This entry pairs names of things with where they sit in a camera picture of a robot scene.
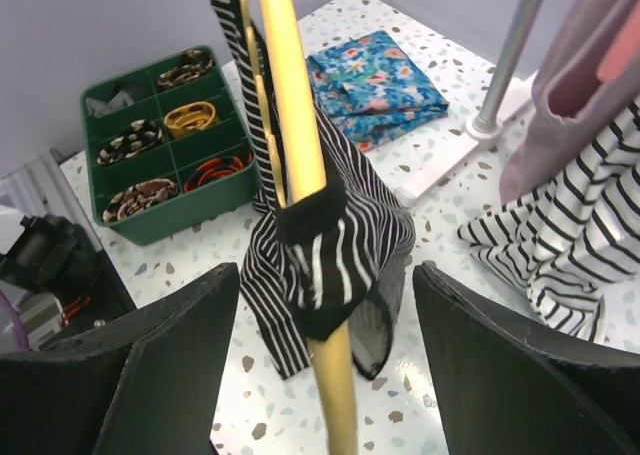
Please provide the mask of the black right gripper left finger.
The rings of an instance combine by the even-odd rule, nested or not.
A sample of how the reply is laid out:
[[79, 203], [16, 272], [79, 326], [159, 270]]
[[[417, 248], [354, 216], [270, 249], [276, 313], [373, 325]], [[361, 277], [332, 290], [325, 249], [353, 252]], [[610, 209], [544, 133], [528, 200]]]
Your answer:
[[42, 351], [1, 358], [5, 454], [211, 454], [239, 298], [221, 264]]

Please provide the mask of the yellow hanger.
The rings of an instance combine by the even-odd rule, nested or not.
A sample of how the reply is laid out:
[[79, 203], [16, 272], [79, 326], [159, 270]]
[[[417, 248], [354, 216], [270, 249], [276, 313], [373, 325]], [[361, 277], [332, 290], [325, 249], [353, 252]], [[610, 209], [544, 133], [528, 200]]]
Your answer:
[[284, 290], [310, 344], [327, 426], [328, 451], [358, 450], [348, 319], [357, 305], [354, 275], [338, 254], [346, 196], [317, 125], [292, 0], [259, 0], [264, 28], [239, 0], [275, 191], [275, 240], [285, 251]]

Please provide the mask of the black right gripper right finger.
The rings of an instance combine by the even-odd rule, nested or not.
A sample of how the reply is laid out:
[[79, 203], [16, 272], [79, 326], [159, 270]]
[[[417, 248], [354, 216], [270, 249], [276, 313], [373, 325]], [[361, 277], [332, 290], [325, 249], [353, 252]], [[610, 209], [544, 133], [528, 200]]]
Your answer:
[[638, 453], [638, 355], [550, 329], [427, 264], [413, 288], [450, 453]]

